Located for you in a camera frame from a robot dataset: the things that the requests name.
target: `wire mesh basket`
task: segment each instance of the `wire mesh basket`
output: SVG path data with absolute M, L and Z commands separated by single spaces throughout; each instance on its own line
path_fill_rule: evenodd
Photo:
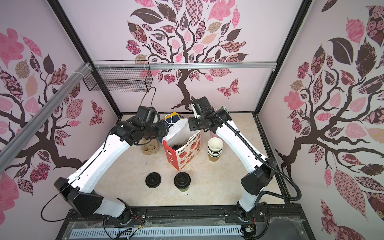
M 94 71 L 97 71 L 101 78 L 95 77 L 93 71 L 83 78 L 90 91 L 147 92 L 153 81 L 149 65 L 123 68 L 96 66 Z

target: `tree mural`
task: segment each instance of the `tree mural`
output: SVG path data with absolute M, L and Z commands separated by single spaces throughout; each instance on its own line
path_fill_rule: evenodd
M 17 42 L 17 32 L 9 28 L 7 33 L 8 36 L 0 33 L 0 48 L 2 50 L 0 57 L 6 67 L 11 60 L 22 59 L 21 52 L 24 50 L 24 45 Z M 3 117 L 3 120 L 4 118 L 8 119 L 8 121 L 0 121 L 0 134 L 10 133 L 11 135 L 8 139 L 0 137 L 0 142 L 5 145 L 27 124 L 28 114 L 33 117 L 47 103 L 48 91 L 55 94 L 57 90 L 54 86 L 63 84 L 68 77 L 65 64 L 55 70 L 49 54 L 43 59 L 40 48 L 32 40 L 26 37 L 23 37 L 23 40 L 30 49 L 30 56 L 16 65 L 15 73 L 18 79 L 0 67 L 0 77 L 5 86 L 2 92 L 6 91 L 6 93 L 0 93 L 0 116 Z M 42 83 L 40 86 L 44 86 L 43 90 L 39 90 L 38 81 Z M 80 123 L 76 120 L 83 107 L 83 99 L 76 99 L 79 92 L 80 84 L 77 84 L 36 132 L 37 142 L 31 140 L 30 142 L 35 143 L 20 151 L 16 156 L 16 159 L 22 159 L 22 161 L 6 168 L 6 170 L 19 168 L 14 179 L 18 179 L 17 184 L 22 191 L 33 195 L 33 183 L 47 179 L 52 163 L 54 167 L 73 167 L 76 169 L 79 169 L 83 164 L 79 159 L 60 156 L 58 152 L 58 146 L 65 146 L 64 139 L 70 137 L 64 129 L 76 127 Z M 96 114 L 97 112 L 98 114 L 103 113 L 102 109 L 97 108 L 97 105 L 96 109 L 94 107 L 94 111 Z
M 185 0 L 185 11 L 181 11 L 183 0 L 135 0 L 143 7 L 132 12 L 131 16 L 139 17 L 145 24 L 128 22 L 129 31 L 134 40 L 127 41 L 127 50 L 136 56 L 136 63 L 143 63 L 147 60 L 151 63 L 199 63 L 199 62 L 242 62 L 248 54 L 238 53 L 246 42 L 235 42 L 241 29 L 235 29 L 240 20 L 240 13 L 235 8 L 235 0 Z M 203 13 L 209 10 L 207 20 L 201 19 Z M 210 19 L 218 22 L 211 23 L 206 27 Z M 142 50 L 148 50 L 149 55 L 139 54 Z M 152 70 L 152 75 L 158 77 L 159 81 L 167 83 L 177 82 L 177 87 L 183 94 L 183 99 L 173 108 L 184 106 L 191 111 L 192 104 L 190 93 L 185 85 L 186 80 L 200 81 L 204 76 L 208 81 L 212 77 L 223 77 L 231 71 L 229 69 L 210 69 L 208 73 L 200 69 L 179 69 L 179 70 Z M 229 97 L 238 93 L 238 80 L 234 80 L 230 87 L 217 89 L 224 96 Z
M 370 149 L 366 145 L 373 141 L 384 143 L 384 129 L 377 126 L 384 124 L 384 107 L 371 109 L 371 104 L 384 101 L 384 55 L 379 61 L 376 56 L 376 52 L 383 51 L 384 7 L 366 8 L 369 18 L 365 38 L 362 21 L 348 19 L 346 31 L 351 41 L 330 39 L 333 54 L 326 53 L 321 45 L 314 54 L 311 66 L 308 62 L 299 66 L 299 79 L 291 85 L 293 91 L 284 97 L 284 102 L 292 110 L 288 119 L 293 122 L 292 130 L 296 136 L 289 155 L 276 152 L 283 160 L 281 169 L 286 168 L 292 178 L 291 164 L 303 145 L 308 145 L 308 154 L 314 155 L 315 164 L 324 159 L 324 179 L 328 186 L 333 174 L 336 189 L 346 202 L 367 218 L 364 198 L 367 195 L 371 207 L 384 220 L 383 195 L 372 192 L 384 191 L 384 187 L 371 178 L 382 174 L 384 166 L 368 164 L 353 155 L 369 152 L 384 157 L 379 149 Z M 353 45 L 359 45 L 357 52 Z M 334 60 L 337 61 L 335 65 L 340 67 L 333 67 Z M 339 144 L 348 144 L 349 147 L 341 148 Z M 341 166 L 351 173 L 366 176 L 353 178 L 343 172 Z

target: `butterfly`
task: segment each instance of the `butterfly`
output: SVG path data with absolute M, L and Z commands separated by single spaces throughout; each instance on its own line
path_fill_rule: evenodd
M 98 107 L 93 100 L 92 100 L 92 108 L 93 108 L 93 111 L 95 112 L 95 115 L 93 115 L 93 117 L 91 118 L 91 121 L 89 122 L 90 126 L 95 125 L 96 123 L 97 124 L 102 123 L 103 118 L 100 115 L 102 115 L 103 111 L 105 111 L 101 107 Z
M 232 83 L 229 88 L 218 88 L 217 90 L 221 93 L 224 93 L 224 96 L 226 96 L 229 99 L 229 96 L 232 95 L 232 93 L 238 93 L 239 88 L 237 87 L 238 85 L 238 78 L 236 78 Z

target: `pink wall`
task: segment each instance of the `pink wall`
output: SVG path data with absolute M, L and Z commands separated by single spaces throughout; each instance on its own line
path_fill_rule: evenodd
M 153 63 L 189 63 L 207 62 L 209 58 L 213 62 L 276 61 L 301 1 L 70 0 L 61 4 L 93 60 L 149 57 Z M 148 18 L 143 11 L 158 17 Z M 175 30 L 177 24 L 186 22 L 191 23 L 190 31 L 184 27 Z M 270 75 L 270 69 L 199 71 L 193 72 L 198 79 L 190 79 L 190 72 L 186 71 L 181 71 L 180 78 L 176 70 L 161 71 L 162 76 L 170 74 L 168 81 L 154 71 L 152 86 L 157 88 L 157 93 L 153 106 L 163 112 L 185 112 L 190 109 L 190 96 L 207 96 L 215 108 L 224 105 L 229 111 L 254 111 Z M 233 91 L 230 86 L 236 79 L 238 90 Z M 144 95 L 138 92 L 111 94 L 122 112 L 136 112 Z
M 316 239 L 383 236 L 383 16 L 315 1 L 260 114 Z
M 0 15 L 3 148 L 82 60 L 46 1 L 3 2 Z M 40 218 L 44 204 L 57 193 L 53 183 L 79 168 L 116 120 L 101 92 L 89 92 L 82 81 L 73 89 L 0 177 L 2 239 L 56 237 L 62 222 L 47 223 Z M 60 219 L 69 208 L 58 197 L 44 216 Z

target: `black plastic lid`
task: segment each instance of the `black plastic lid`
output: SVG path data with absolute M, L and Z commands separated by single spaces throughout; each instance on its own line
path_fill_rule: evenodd
M 173 182 L 178 189 L 186 189 L 191 184 L 191 177 L 186 172 L 179 172 Z
M 159 186 L 161 183 L 161 177 L 160 174 L 157 172 L 152 172 L 148 174 L 148 176 L 145 178 L 145 184 L 150 188 L 155 188 Z

